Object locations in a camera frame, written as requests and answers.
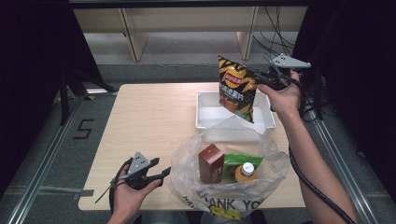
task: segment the person's left hand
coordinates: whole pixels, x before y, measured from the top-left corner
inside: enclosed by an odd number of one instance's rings
[[[125,175],[129,165],[124,166],[120,176]],[[149,183],[141,190],[132,189],[125,182],[119,180],[114,192],[114,211],[108,223],[126,223],[140,208],[146,196],[160,185],[161,180],[155,180]]]

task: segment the snack bag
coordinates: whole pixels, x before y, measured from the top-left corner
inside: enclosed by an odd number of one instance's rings
[[[257,83],[244,65],[219,55],[219,103],[235,115],[253,123]]]

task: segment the white plastic container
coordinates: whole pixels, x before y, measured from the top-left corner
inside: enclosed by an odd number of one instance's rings
[[[199,131],[217,125],[231,116],[234,116],[234,113],[228,111],[219,104],[218,92],[198,92],[196,107],[196,128]],[[241,123],[244,126],[264,135],[276,127],[273,113],[270,110],[268,97],[262,92],[257,92],[254,99],[254,123],[250,123],[242,118],[239,119],[242,120]]]

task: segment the white plastic bag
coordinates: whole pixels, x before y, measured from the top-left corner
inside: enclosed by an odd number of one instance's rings
[[[224,153],[264,157],[257,179],[245,183],[200,180],[198,154],[210,144]],[[221,124],[186,139],[172,155],[169,188],[187,206],[215,215],[241,219],[257,208],[286,177],[289,155],[276,148],[273,140],[256,133],[233,116]]]

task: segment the brown carton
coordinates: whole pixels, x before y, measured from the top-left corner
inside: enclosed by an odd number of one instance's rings
[[[221,181],[224,164],[224,153],[214,144],[198,154],[199,173],[205,184],[214,184]]]

